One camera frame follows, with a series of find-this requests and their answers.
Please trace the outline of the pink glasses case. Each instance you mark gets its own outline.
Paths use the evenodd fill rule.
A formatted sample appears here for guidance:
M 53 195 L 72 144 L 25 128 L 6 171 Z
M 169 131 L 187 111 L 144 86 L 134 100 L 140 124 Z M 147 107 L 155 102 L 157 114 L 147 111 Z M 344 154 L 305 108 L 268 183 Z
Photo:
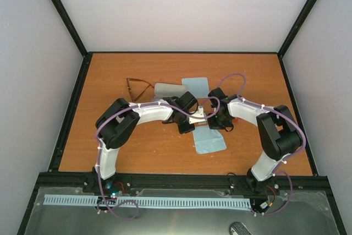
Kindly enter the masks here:
M 159 101 L 163 98 L 180 98 L 188 91 L 186 85 L 156 83 L 154 85 L 154 97 L 152 102 Z

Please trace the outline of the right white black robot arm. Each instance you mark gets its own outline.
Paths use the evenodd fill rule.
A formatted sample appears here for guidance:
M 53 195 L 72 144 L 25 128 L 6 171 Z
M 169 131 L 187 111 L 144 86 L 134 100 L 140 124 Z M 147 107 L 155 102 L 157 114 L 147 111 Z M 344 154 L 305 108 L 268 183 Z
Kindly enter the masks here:
M 249 122 L 258 128 L 262 154 L 248 170 L 246 186 L 255 194 L 262 191 L 277 168 L 286 163 L 296 151 L 306 146 L 306 138 L 294 122 L 289 108 L 285 105 L 268 107 L 246 100 L 238 95 L 228 97 L 221 88 L 210 91 L 211 107 L 218 112 L 208 120 L 210 129 L 234 129 L 235 118 Z

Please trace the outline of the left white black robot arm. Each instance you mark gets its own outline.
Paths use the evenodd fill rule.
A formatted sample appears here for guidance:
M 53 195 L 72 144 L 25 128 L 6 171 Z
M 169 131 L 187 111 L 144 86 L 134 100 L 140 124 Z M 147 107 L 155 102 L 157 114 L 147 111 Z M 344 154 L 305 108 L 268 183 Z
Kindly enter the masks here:
M 129 140 L 137 125 L 153 121 L 175 123 L 179 133 L 186 134 L 195 129 L 195 125 L 190 123 L 193 114 L 190 110 L 198 105 L 197 99 L 190 92 L 181 97 L 164 97 L 142 104 L 129 103 L 124 98 L 117 99 L 95 124 L 99 144 L 95 186 L 105 193 L 113 189 L 112 176 L 116 172 L 119 148 Z

